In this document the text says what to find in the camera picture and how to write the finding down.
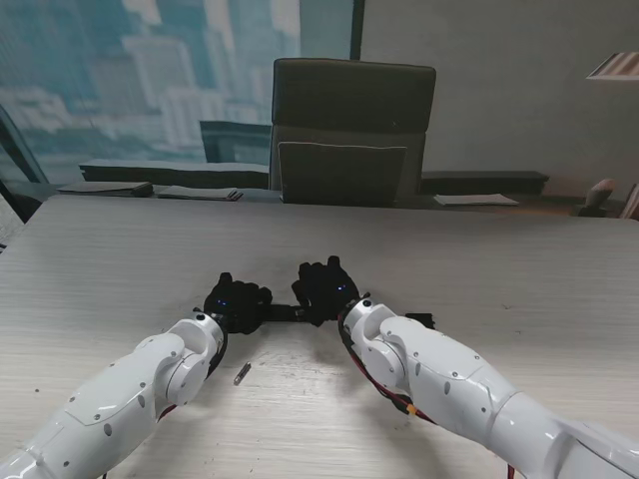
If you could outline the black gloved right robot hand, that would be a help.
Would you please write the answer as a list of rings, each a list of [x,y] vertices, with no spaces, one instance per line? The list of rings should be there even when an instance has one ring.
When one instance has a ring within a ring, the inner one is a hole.
[[[292,290],[305,311],[305,319],[314,326],[337,320],[360,299],[357,286],[336,255],[331,255],[326,263],[302,263]]]

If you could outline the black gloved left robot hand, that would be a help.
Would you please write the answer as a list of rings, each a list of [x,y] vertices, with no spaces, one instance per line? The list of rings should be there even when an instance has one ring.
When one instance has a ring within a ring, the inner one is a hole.
[[[251,334],[261,326],[262,313],[272,300],[267,287],[234,280],[229,272],[222,272],[203,310],[210,316],[221,316],[221,327],[228,334]]]

